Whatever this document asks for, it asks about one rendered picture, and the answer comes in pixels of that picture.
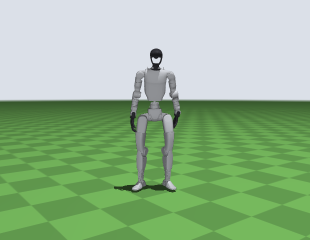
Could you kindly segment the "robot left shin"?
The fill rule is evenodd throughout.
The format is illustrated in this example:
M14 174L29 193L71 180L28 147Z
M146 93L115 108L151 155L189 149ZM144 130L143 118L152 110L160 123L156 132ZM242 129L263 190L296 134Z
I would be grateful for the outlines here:
M168 156L162 156L162 162L163 162L164 173L165 173L165 182L168 182L170 181L170 178L171 178L171 169L173 166L172 150L168 152Z

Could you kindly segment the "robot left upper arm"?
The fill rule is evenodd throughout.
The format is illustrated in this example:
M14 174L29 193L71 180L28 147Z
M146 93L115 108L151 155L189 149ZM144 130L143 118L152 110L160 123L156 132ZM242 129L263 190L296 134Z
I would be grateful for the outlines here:
M167 73L167 78L169 79L168 83L169 83L169 88L170 88L170 93L169 96L173 99L173 98L177 98L178 97L178 92L176 91L176 79L175 79L175 75L172 71L168 71L166 70Z

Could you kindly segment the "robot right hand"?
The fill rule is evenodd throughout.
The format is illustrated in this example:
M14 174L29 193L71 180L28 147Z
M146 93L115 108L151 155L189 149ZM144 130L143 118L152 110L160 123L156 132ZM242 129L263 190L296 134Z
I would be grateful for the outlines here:
M134 132L137 132L134 128L135 125L134 125L134 119L136 118L136 113L135 112L132 112L131 113L131 116L130 116L130 125L131 125L131 129L134 131Z

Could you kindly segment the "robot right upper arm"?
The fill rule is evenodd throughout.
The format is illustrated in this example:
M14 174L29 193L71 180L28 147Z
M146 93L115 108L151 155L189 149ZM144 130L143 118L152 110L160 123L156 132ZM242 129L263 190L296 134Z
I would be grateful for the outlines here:
M141 93L140 92L140 89L141 89L141 86L142 86L142 78L144 78L145 76L145 71L146 70L140 70L136 73L136 76L135 76L135 83L134 83L134 98L140 98L141 97Z

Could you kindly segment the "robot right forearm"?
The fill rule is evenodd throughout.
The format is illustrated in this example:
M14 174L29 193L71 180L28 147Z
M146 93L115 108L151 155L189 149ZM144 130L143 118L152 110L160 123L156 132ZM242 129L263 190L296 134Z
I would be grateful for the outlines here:
M137 115L136 111L138 109L138 102L139 102L137 98L134 98L134 93L135 91L132 94L132 103L131 103L131 112L130 112L131 116L132 116L132 112L135 112L135 116Z

